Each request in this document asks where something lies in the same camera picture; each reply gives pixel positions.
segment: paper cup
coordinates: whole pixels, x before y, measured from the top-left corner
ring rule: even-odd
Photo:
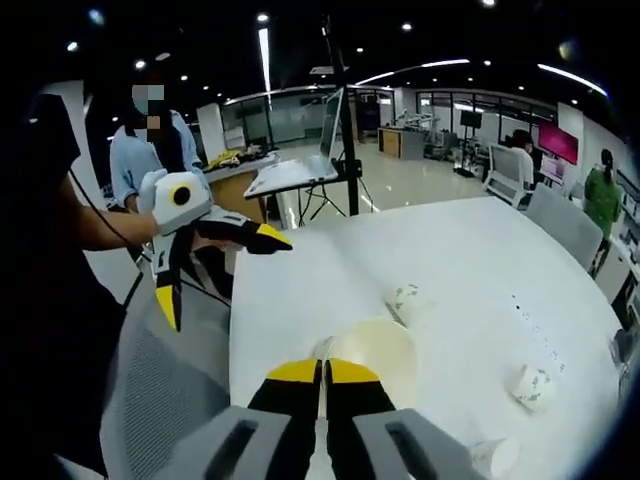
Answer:
[[[426,319],[429,302],[415,284],[402,285],[385,292],[384,301],[394,313],[395,320],[410,327]]]
[[[471,464],[482,476],[489,479],[504,477],[511,471],[520,455],[520,444],[503,438],[482,442],[469,448]]]
[[[418,355],[409,332],[389,320],[370,320],[333,337],[327,359],[363,365],[380,383],[397,409],[415,407]]]
[[[523,365],[513,381],[511,395],[529,410],[536,412],[549,406],[556,396],[556,385],[540,368]]]

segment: recessed ceiling light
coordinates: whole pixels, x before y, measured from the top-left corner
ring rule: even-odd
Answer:
[[[104,25],[104,15],[102,15],[102,12],[97,8],[92,8],[91,10],[89,10],[89,18],[96,25]]]

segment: table surface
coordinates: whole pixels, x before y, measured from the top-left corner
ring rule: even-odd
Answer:
[[[275,153],[270,153],[260,160],[245,162],[237,167],[218,168],[216,170],[205,172],[204,176],[209,183],[218,182],[235,175],[240,175],[241,173],[252,172],[253,170],[259,170],[261,168],[268,167],[269,165],[275,164],[277,161],[278,156]]]
[[[388,317],[384,290],[413,283],[432,305],[409,328],[421,414],[464,445],[517,439],[512,479],[568,478],[597,448],[617,408],[608,344],[619,323],[584,269],[524,215],[491,197],[455,200],[336,217],[287,236],[291,252],[237,259],[232,404],[246,406],[268,371],[308,357],[318,341]],[[516,303],[559,353],[563,373]],[[529,414],[505,390],[525,363],[557,382],[544,412]]]

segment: monitor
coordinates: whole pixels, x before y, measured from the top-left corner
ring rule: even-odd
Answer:
[[[478,112],[469,112],[463,110],[460,112],[460,125],[463,127],[481,128],[482,127],[482,114]]]
[[[549,122],[540,122],[540,148],[564,158],[573,165],[578,164],[578,139],[560,130]]]
[[[564,177],[564,162],[551,158],[548,155],[543,155],[540,173],[545,177],[556,180],[558,183],[562,183],[562,177]]]
[[[340,107],[344,89],[338,90],[327,100],[322,122],[322,136],[320,137],[320,155],[331,158],[331,147],[336,139],[338,123],[340,122]]]

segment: glass wall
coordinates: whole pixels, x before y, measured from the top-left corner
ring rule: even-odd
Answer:
[[[515,130],[531,133],[537,147],[541,122],[555,123],[555,108],[527,102],[525,99],[506,98],[473,92],[417,92],[418,113],[427,113],[433,106],[438,131],[448,130],[464,138],[460,115],[464,110],[482,114],[482,126],[467,129],[467,137],[482,143],[504,142]]]

